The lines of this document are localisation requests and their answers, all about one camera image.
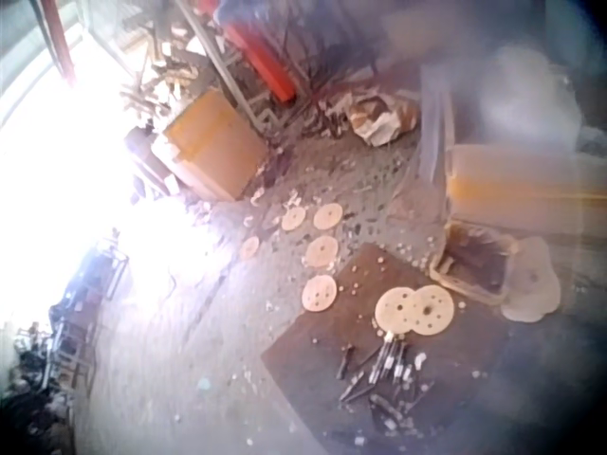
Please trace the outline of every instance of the perforated disc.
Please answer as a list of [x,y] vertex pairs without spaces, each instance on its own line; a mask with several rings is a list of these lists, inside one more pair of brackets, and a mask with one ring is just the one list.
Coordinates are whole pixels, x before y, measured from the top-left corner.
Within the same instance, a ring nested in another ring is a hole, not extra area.
[[293,230],[298,228],[304,222],[304,219],[305,209],[303,207],[294,207],[285,213],[281,226],[284,230]]
[[334,202],[322,206],[314,215],[314,227],[320,230],[326,230],[336,225],[343,215],[341,205]]
[[386,332],[395,335],[411,330],[411,322],[405,316],[408,298],[414,293],[409,287],[394,287],[386,291],[377,301],[376,322]]
[[326,310],[338,295],[338,286],[329,275],[318,275],[305,284],[302,305],[307,311]]
[[240,247],[240,259],[245,261],[252,258],[255,256],[257,248],[259,248],[259,237],[253,236],[247,238]]
[[411,328],[420,335],[436,335],[445,330],[455,314],[451,294],[434,284],[417,289],[405,306]]
[[335,261],[339,248],[337,240],[323,235],[307,247],[305,260],[312,267],[326,267]]

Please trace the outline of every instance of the debris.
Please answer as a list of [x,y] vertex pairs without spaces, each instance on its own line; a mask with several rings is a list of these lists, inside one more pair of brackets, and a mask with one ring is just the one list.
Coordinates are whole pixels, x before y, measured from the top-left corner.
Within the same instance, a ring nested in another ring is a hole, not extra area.
[[380,94],[377,90],[353,97],[346,115],[354,132],[374,147],[411,131],[419,122],[416,102]]
[[416,355],[414,361],[415,369],[421,371],[421,366],[424,364],[427,358],[428,356],[426,355],[426,353],[419,353],[418,355]]
[[258,248],[259,237],[249,237],[240,247],[240,259],[242,261],[246,261],[247,259],[252,258],[253,256],[255,256],[255,253],[257,253]]
[[326,310],[338,294],[338,287],[330,275],[317,275],[308,280],[302,292],[302,305],[307,311]]
[[354,376],[352,376],[352,379],[350,379],[350,384],[345,389],[345,391],[343,391],[343,393],[340,395],[340,401],[345,400],[350,395],[350,393],[352,393],[352,391],[354,390],[354,388],[362,380],[363,376],[364,376],[364,371],[363,370],[361,370],[360,372],[358,372]]
[[376,387],[375,384],[371,384],[367,387],[360,389],[356,393],[352,393],[349,397],[347,397],[345,400],[343,400],[343,404],[347,405],[348,403],[352,403],[354,400],[357,400],[357,399],[361,398],[362,396],[366,395],[367,393],[369,393],[370,391],[372,391],[375,387]]
[[352,354],[354,353],[354,346],[348,344],[343,353],[343,358],[341,359],[340,368],[338,369],[337,378],[341,381],[345,377],[345,373],[348,370],[348,365],[350,364],[350,360],[352,360]]
[[373,404],[380,407],[386,413],[390,414],[390,416],[398,422],[398,425],[400,427],[403,426],[404,416],[398,409],[396,409],[394,406],[392,406],[390,404],[390,402],[388,400],[386,400],[383,396],[378,395],[376,393],[372,393],[371,396],[369,397],[369,401],[371,401]]
[[330,229],[340,222],[342,215],[343,208],[340,204],[326,204],[314,215],[314,227],[319,230]]
[[259,207],[259,204],[257,203],[257,201],[259,200],[260,197],[262,197],[264,195],[265,192],[266,192],[266,189],[264,187],[259,187],[257,189],[257,191],[251,196],[250,203],[255,207]]

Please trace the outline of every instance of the workshop floor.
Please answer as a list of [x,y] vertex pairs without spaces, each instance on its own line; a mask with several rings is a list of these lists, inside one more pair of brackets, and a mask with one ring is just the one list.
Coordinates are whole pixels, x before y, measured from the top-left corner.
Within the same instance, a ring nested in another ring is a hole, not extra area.
[[[300,295],[314,272],[302,256],[318,235],[311,223],[318,205],[339,202],[352,214],[336,231],[336,269],[363,242],[389,250],[412,245],[421,254],[427,237],[439,234],[440,226],[386,220],[413,152],[413,139],[374,150],[353,136],[309,139],[298,144],[287,175],[259,207],[218,204],[206,223],[173,199],[138,207],[120,238],[131,263],[103,307],[93,389],[77,402],[79,453],[322,454],[260,354],[303,311]],[[293,232],[270,235],[292,190],[309,206],[306,220]],[[238,249],[253,233],[262,239],[259,251],[241,262]],[[508,453],[515,444],[516,453],[526,453],[560,424],[561,413],[570,416],[592,399],[607,369],[599,349],[607,346],[607,312],[593,304],[604,300],[605,265],[580,248],[554,247],[552,254],[556,264],[574,265],[585,277],[583,292],[564,283],[557,315],[512,324],[476,398],[441,438],[429,441],[434,453]]]

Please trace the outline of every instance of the metal scrap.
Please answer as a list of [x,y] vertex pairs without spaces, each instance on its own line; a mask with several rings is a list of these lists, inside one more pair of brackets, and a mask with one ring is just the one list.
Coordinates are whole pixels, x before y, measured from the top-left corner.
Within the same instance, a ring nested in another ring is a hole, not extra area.
[[371,396],[369,396],[369,400],[371,401],[371,403],[380,407],[384,412],[386,412],[391,417],[393,417],[398,422],[398,425],[400,427],[403,427],[404,421],[405,421],[404,416],[398,409],[396,409],[394,406],[392,406],[390,404],[390,402],[388,400],[386,400],[383,396],[378,395],[377,393],[372,393]]
[[340,368],[338,369],[337,378],[338,380],[342,380],[345,377],[345,373],[348,370],[348,365],[350,364],[350,360],[352,360],[352,354],[354,353],[354,346],[348,344],[343,353],[343,358],[341,359]]
[[359,384],[360,380],[364,376],[364,371],[360,371],[355,374],[352,379],[350,379],[350,385],[343,391],[340,395],[340,401],[344,401],[350,393],[354,390],[354,388]]

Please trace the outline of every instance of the red pipe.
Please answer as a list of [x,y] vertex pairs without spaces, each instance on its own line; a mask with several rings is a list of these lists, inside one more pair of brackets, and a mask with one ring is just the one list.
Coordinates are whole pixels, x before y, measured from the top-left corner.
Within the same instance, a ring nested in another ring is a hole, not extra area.
[[40,0],[40,3],[42,4],[43,14],[48,26],[50,42],[55,47],[55,54],[59,61],[60,68],[58,69],[67,83],[73,87],[76,84],[76,71],[74,70],[74,64],[69,54],[69,47],[65,40],[64,26],[61,23],[57,4],[55,0]]

